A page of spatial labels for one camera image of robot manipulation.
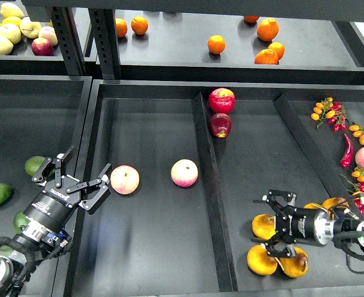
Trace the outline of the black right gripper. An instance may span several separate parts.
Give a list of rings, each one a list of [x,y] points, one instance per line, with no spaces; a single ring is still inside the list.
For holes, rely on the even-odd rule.
[[[292,218],[297,195],[294,192],[270,189],[261,199],[253,200],[255,204],[267,204],[275,217],[276,234],[268,240],[253,238],[252,242],[260,244],[268,256],[276,258],[294,258],[296,239],[292,235]]]

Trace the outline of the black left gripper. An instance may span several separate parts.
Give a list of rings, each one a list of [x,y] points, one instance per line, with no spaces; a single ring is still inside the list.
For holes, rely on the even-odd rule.
[[[107,163],[96,179],[80,182],[66,175],[66,164],[72,159],[75,146],[70,146],[66,152],[59,153],[54,158],[46,157],[32,181],[44,186],[53,173],[54,180],[48,182],[42,193],[60,202],[67,209],[81,207],[89,214],[94,214],[110,195],[111,163]]]

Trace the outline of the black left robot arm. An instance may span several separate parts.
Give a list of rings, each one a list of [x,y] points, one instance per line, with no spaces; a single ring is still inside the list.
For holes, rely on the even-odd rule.
[[[24,210],[28,224],[13,238],[0,237],[0,296],[18,296],[43,261],[65,255],[72,244],[65,230],[72,214],[78,208],[95,213],[111,193],[110,163],[91,181],[66,173],[73,150],[42,161],[32,181],[43,189]]]

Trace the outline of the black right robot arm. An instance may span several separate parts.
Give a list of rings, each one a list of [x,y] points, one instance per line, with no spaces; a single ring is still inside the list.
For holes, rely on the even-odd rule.
[[[364,219],[359,218],[343,202],[325,208],[297,207],[294,192],[268,190],[255,204],[266,204],[273,211],[275,233],[268,239],[256,236],[269,257],[277,260],[296,259],[298,244],[323,247],[332,243],[344,252],[347,268],[364,274]]]

